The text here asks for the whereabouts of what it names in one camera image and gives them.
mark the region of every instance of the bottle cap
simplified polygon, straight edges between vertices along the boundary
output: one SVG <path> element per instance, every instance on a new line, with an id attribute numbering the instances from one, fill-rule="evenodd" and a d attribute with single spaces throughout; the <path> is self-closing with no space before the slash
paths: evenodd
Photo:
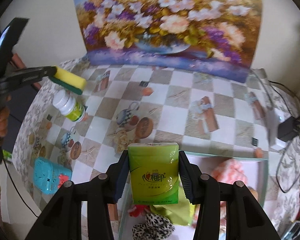
<path id="1" fill-rule="evenodd" d="M 64 89 L 61 89 L 54 95 L 52 104 L 55 108 L 60 110 L 68 102 L 69 98 L 69 93 L 67 93 Z"/>

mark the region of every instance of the silver rivet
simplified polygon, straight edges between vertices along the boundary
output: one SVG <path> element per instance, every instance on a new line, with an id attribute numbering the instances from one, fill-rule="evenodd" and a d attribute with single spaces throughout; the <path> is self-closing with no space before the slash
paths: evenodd
<path id="1" fill-rule="evenodd" d="M 99 179 L 106 179 L 106 178 L 108 178 L 108 175 L 105 174 L 105 173 L 101 173 L 101 174 L 99 174 L 98 178 Z"/>
<path id="2" fill-rule="evenodd" d="M 235 182 L 235 184 L 236 184 L 238 187 L 243 187 L 243 186 L 244 186 L 244 183 L 243 183 L 243 181 L 241 181 L 241 180 L 237 180 L 237 181 Z"/>
<path id="3" fill-rule="evenodd" d="M 65 186 L 65 187 L 70 187 L 70 186 L 72 186 L 72 181 L 71 180 L 67 180 L 64 184 L 63 184 L 63 186 Z"/>
<path id="4" fill-rule="evenodd" d="M 200 175 L 200 179 L 203 179 L 203 180 L 208 180 L 210 178 L 210 176 L 208 174 L 201 174 Z"/>

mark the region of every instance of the table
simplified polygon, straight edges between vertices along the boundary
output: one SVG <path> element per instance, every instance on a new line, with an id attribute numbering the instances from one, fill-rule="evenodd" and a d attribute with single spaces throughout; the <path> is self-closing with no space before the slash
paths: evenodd
<path id="1" fill-rule="evenodd" d="M 258 146 L 263 150 L 263 157 L 269 160 L 264 210 L 279 233 L 297 215 L 300 183 L 298 181 L 287 194 L 283 194 L 278 189 L 275 173 L 281 154 L 269 148 L 266 122 L 256 120 L 247 102 L 249 99 L 246 95 L 253 92 L 263 109 L 267 111 L 271 108 L 271 104 L 265 93 L 266 88 L 275 107 L 285 112 L 286 118 L 289 116 L 281 98 L 268 87 L 264 70 L 255 70 L 260 80 L 252 73 L 247 82 L 242 84 L 203 73 L 173 68 L 139 65 L 91 66 L 85 57 L 64 62 L 60 66 L 88 80 L 87 87 L 79 98 L 88 107 L 89 118 L 86 122 L 76 124 L 61 116 L 58 111 L 53 112 L 51 99 L 59 87 L 50 81 L 45 82 L 30 106 L 13 150 L 13 164 L 40 209 L 45 207 L 51 195 L 44 195 L 33 186 L 33 159 L 42 153 L 54 162 L 60 161 L 62 158 L 59 156 L 64 153 L 61 153 L 58 141 L 65 131 L 74 127 L 79 134 L 78 140 L 82 145 L 82 152 L 76 160 L 71 160 L 68 152 L 63 164 L 72 168 L 72 181 L 75 183 L 89 181 L 99 173 L 105 172 L 109 164 L 118 161 L 120 150 L 131 142 L 173 141 L 185 151 L 253 158 L 254 147 L 251 145 L 251 138 L 257 138 Z M 108 87 L 100 91 L 100 88 L 96 88 L 96 79 L 108 71 L 110 71 Z M 148 89 L 147 95 L 143 96 L 145 86 L 151 88 L 150 95 Z M 293 114 L 297 115 L 293 98 L 283 91 L 280 93 L 284 95 Z M 206 122 L 196 117 L 197 108 L 193 102 L 197 101 L 205 105 L 204 110 L 210 111 L 207 113 Z M 143 133 L 149 134 L 139 135 L 138 138 L 131 137 L 131 133 L 136 134 L 137 129 L 132 119 L 130 117 L 127 119 L 125 114 L 124 119 L 127 119 L 127 124 L 124 120 L 118 120 L 122 110 L 127 112 L 129 108 L 130 117 L 136 116 L 137 122 L 148 118 L 148 126 L 152 125 L 152 129 L 147 131 L 147 126 L 143 129 Z M 54 121 L 51 124 L 48 124 L 50 120 L 45 120 L 47 111 L 53 112 L 50 118 Z M 114 144 L 116 133 L 121 130 L 120 126 L 126 129 L 129 141 Z M 29 143 L 31 134 L 34 134 L 37 139 L 35 143 Z M 45 146 L 45 150 L 34 150 L 34 144 L 39 145 L 39 148 Z M 299 173 L 300 141 L 295 138 L 279 168 L 282 187 L 289 188 Z M 119 220 L 122 215 L 120 205 L 122 203 L 118 203 Z M 86 203 L 84 203 L 82 233 L 85 237 L 87 237 L 86 217 Z M 116 232 L 119 222 L 114 221 L 112 225 Z"/>

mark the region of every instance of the tissue packet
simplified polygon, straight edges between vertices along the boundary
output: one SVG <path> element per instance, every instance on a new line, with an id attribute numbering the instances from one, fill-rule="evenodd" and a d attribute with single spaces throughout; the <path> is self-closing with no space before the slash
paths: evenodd
<path id="1" fill-rule="evenodd" d="M 134 204 L 178 203 L 177 143 L 133 143 L 128 146 Z"/>

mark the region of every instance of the floral painting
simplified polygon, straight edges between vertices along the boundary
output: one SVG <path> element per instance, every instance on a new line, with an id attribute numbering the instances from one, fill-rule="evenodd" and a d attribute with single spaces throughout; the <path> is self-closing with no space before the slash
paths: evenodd
<path id="1" fill-rule="evenodd" d="M 92 64 L 174 67 L 245 82 L 262 0 L 74 0 Z"/>

